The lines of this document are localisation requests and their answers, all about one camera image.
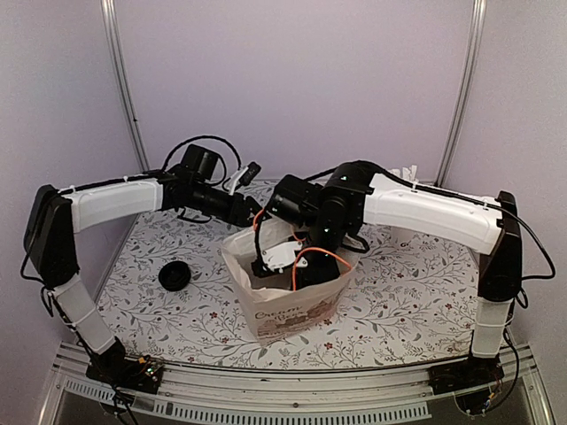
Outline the paper takeout bag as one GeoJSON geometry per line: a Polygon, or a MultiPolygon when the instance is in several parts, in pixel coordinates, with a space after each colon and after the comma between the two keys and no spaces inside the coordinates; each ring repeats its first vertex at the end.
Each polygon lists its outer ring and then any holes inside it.
{"type": "MultiPolygon", "coordinates": [[[[247,228],[225,238],[221,255],[233,281],[233,290],[244,312],[253,336],[264,345],[299,332],[328,319],[354,276],[358,253],[338,249],[339,278],[294,290],[292,267],[282,274],[256,277],[252,263],[256,260],[255,232],[247,228]]],[[[280,243],[299,241],[292,225],[280,219],[266,220],[260,230],[260,247],[266,250],[280,243]]]]}

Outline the stack of black cup lids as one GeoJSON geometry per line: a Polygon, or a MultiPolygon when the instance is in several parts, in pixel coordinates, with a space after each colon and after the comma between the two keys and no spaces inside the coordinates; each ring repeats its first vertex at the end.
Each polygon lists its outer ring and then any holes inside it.
{"type": "Polygon", "coordinates": [[[158,280],[167,291],[177,292],[184,290],[191,280],[190,267],[185,261],[171,261],[159,270],[158,280]]]}

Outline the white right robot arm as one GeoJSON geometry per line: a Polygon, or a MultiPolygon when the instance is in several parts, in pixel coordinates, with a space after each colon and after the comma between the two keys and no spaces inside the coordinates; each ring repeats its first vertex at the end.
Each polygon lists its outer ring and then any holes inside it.
{"type": "Polygon", "coordinates": [[[508,192],[477,197],[412,182],[381,166],[356,160],[337,166],[324,184],[291,174],[277,183],[267,211],[307,229],[293,261],[295,290],[338,277],[334,254],[364,226],[404,229],[458,243],[478,255],[478,308],[470,357],[458,378],[476,386],[491,374],[507,315],[520,291],[523,244],[516,201],[508,192]]]}

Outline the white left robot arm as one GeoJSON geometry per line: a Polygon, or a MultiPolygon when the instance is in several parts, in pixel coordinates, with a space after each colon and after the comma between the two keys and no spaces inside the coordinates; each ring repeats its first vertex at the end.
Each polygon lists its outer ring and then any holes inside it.
{"type": "Polygon", "coordinates": [[[221,155],[198,144],[183,143],[180,162],[105,181],[58,188],[40,186],[23,235],[20,276],[39,282],[48,311],[58,309],[85,351],[97,359],[98,371],[113,384],[132,375],[120,339],[97,309],[97,292],[128,224],[144,213],[192,210],[235,227],[247,227],[259,211],[243,194],[261,166],[239,162],[232,175],[212,182],[221,155]]]}

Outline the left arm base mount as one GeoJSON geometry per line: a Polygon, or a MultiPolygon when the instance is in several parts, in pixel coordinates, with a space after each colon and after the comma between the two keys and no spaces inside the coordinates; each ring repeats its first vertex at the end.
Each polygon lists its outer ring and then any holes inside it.
{"type": "Polygon", "coordinates": [[[106,352],[94,355],[86,376],[121,389],[157,394],[163,376],[163,363],[150,355],[128,359],[122,352],[106,352]]]}

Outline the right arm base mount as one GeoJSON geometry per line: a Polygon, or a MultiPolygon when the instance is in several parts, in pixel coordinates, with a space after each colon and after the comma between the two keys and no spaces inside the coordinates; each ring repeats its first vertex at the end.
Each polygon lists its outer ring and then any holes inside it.
{"type": "Polygon", "coordinates": [[[432,366],[428,370],[429,385],[434,395],[455,393],[455,403],[471,416],[488,411],[499,395],[504,372],[500,356],[484,359],[469,355],[466,359],[432,366]]]}

